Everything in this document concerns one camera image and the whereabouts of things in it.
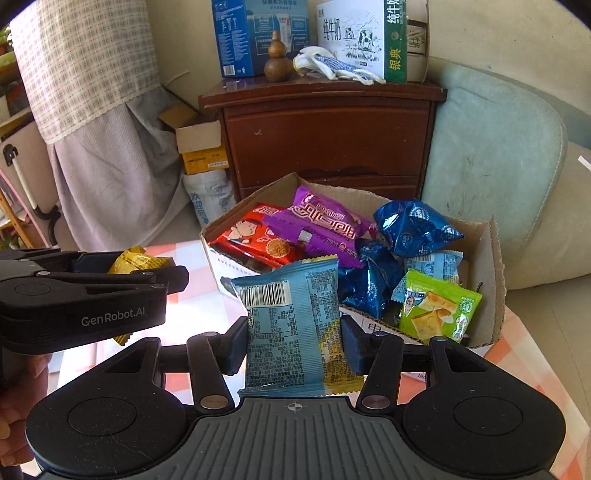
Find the human hand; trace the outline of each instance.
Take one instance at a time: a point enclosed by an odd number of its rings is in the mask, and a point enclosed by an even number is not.
[[[31,356],[17,383],[0,395],[0,462],[20,465],[33,460],[25,438],[25,421],[31,409],[47,395],[51,354]]]

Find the blue box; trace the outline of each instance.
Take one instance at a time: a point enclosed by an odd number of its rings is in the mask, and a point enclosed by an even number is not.
[[[224,77],[262,75],[273,30],[289,59],[310,45],[307,0],[213,0],[212,7]]]

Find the barcode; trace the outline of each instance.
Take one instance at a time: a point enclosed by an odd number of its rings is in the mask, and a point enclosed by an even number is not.
[[[222,160],[222,161],[215,161],[213,163],[208,163],[207,167],[208,168],[215,168],[215,167],[227,167],[228,166],[228,161],[227,160]]]
[[[416,257],[415,260],[419,261],[419,262],[432,262],[434,260],[434,255],[433,254],[428,254],[428,255],[420,255],[419,257]]]
[[[284,280],[268,285],[244,287],[240,290],[240,299],[246,308],[291,305],[290,286]]]

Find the sofa cushion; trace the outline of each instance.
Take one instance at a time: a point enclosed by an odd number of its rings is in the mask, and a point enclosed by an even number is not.
[[[508,290],[591,273],[591,150],[569,142],[564,167],[517,262],[505,269]]]
[[[448,93],[437,110],[423,200],[464,221],[496,217],[511,265],[560,174],[566,128],[540,97],[484,72],[442,63],[433,79]]]

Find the snack package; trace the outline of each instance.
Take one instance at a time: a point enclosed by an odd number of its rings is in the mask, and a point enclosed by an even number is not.
[[[174,260],[171,257],[153,257],[148,255],[143,247],[137,245],[128,248],[118,256],[107,273],[127,274],[134,270],[151,270],[173,265]]]
[[[248,255],[270,267],[278,268],[304,258],[304,252],[276,235],[263,221],[280,210],[259,203],[242,220],[226,230],[210,245],[220,245],[229,252]]]
[[[475,291],[409,270],[398,330],[423,343],[439,335],[460,342],[481,298]]]
[[[380,319],[404,271],[388,247],[368,241],[359,249],[364,268],[339,269],[339,302]]]
[[[302,260],[232,284],[248,311],[241,395],[301,397],[358,391],[340,335],[337,258]]]
[[[312,257],[336,254],[341,267],[364,266],[355,241],[368,231],[370,221],[308,187],[300,186],[293,205],[266,215],[264,222],[277,236],[302,245]]]
[[[403,258],[427,255],[464,235],[429,205],[394,200],[374,213],[378,232],[390,251]]]
[[[421,255],[420,257],[407,258],[404,260],[404,268],[406,271],[412,269],[417,270],[431,278],[438,278],[439,280],[447,280],[448,282],[460,284],[460,277],[457,273],[457,268],[462,261],[464,254],[462,252],[454,251],[440,251],[433,252],[428,255]],[[406,280],[407,276],[398,283],[392,292],[392,300],[397,302],[404,302],[406,295]]]

